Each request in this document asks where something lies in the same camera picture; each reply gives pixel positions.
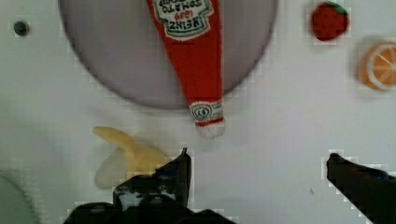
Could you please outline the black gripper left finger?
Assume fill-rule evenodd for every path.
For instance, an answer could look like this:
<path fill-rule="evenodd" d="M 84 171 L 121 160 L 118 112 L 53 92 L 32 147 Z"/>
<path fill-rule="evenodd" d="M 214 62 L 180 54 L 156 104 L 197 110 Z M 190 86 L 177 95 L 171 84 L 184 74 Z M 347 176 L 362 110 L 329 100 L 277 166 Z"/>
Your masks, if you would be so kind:
<path fill-rule="evenodd" d="M 77 206 L 64 224 L 236 224 L 219 213 L 188 208 L 191 157 L 186 150 L 155 170 L 113 190 L 112 203 Z"/>

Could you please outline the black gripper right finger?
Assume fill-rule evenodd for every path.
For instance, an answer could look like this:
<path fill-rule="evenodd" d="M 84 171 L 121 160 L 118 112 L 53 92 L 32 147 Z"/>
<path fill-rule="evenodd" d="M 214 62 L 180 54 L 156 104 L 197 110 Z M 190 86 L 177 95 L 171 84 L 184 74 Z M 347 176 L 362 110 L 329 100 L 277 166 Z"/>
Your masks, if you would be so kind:
<path fill-rule="evenodd" d="M 327 179 L 373 224 L 395 224 L 396 182 L 387 172 L 332 153 Z"/>

